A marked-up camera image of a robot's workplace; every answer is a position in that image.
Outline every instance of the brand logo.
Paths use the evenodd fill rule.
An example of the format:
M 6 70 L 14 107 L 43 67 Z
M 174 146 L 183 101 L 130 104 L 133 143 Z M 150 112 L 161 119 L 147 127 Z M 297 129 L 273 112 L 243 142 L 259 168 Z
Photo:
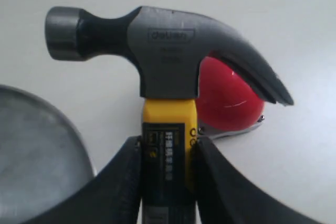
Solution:
M 185 44 L 192 41 L 194 37 L 193 29 L 148 29 L 148 42 Z

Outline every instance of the white table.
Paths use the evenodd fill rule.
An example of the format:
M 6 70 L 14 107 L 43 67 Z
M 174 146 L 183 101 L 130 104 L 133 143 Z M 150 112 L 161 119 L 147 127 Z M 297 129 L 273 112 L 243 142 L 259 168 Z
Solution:
M 100 170 L 128 136 L 140 133 L 139 76 L 117 56 L 53 61 L 44 19 L 56 5 L 103 17 L 161 6 L 212 16 L 241 31 L 278 72 L 296 105 L 267 105 L 261 128 L 216 144 L 267 193 L 336 223 L 335 0 L 0 0 L 0 82 L 35 93 L 67 114 Z

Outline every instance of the metal bowl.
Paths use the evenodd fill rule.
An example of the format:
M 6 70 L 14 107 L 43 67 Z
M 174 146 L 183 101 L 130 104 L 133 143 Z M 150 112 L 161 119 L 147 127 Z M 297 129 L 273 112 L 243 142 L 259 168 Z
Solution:
M 41 214 L 93 177 L 81 138 L 60 111 L 0 85 L 0 224 Z

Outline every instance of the gray metal hammer head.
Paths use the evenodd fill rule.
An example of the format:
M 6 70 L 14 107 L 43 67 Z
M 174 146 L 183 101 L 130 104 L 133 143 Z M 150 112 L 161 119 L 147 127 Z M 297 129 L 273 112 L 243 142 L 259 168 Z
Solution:
M 262 55 L 236 30 L 203 15 L 143 6 L 120 18 L 102 19 L 83 9 L 54 7 L 45 35 L 57 60 L 126 57 L 138 69 L 145 98 L 196 98 L 200 63 L 210 55 L 230 66 L 263 100 L 293 105 Z

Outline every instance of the red ball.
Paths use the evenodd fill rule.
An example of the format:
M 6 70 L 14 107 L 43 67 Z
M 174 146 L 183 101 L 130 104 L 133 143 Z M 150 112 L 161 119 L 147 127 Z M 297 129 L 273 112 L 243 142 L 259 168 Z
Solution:
M 206 57 L 199 69 L 198 118 L 222 131 L 239 131 L 256 123 L 264 109 L 251 87 L 221 61 Z

